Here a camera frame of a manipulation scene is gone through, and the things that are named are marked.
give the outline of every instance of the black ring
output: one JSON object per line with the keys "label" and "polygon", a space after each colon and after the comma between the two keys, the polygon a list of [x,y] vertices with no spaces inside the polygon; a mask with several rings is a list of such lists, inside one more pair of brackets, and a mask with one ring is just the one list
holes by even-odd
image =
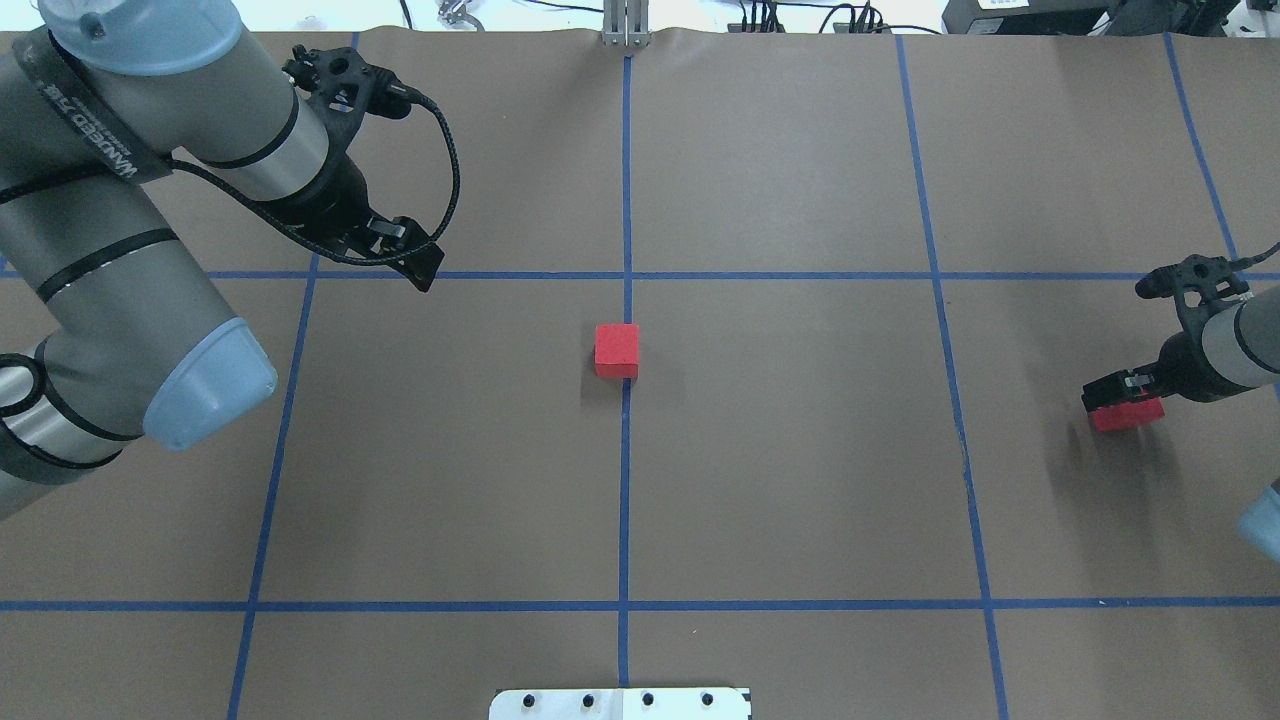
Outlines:
{"label": "black ring", "polygon": [[31,410],[40,402],[40,398],[45,396],[45,366],[37,363],[33,357],[27,357],[26,355],[19,355],[17,352],[5,352],[0,355],[0,368],[22,368],[31,373],[31,392],[27,397],[23,397],[18,402],[12,405],[0,405],[0,418],[10,418],[13,415],[22,415],[27,410]]}

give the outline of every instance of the light blue cap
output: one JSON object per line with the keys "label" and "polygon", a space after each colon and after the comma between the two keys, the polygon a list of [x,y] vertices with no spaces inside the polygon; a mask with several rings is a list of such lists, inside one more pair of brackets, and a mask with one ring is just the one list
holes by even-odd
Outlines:
{"label": "light blue cap", "polygon": [[1240,534],[1258,550],[1280,562],[1280,492],[1268,487],[1262,497],[1240,515]]}
{"label": "light blue cap", "polygon": [[202,68],[243,28],[230,0],[40,0],[40,17],[68,53],[123,76]]}
{"label": "light blue cap", "polygon": [[209,333],[151,398],[142,430],[169,450],[187,450],[275,392],[276,374],[243,318]]}

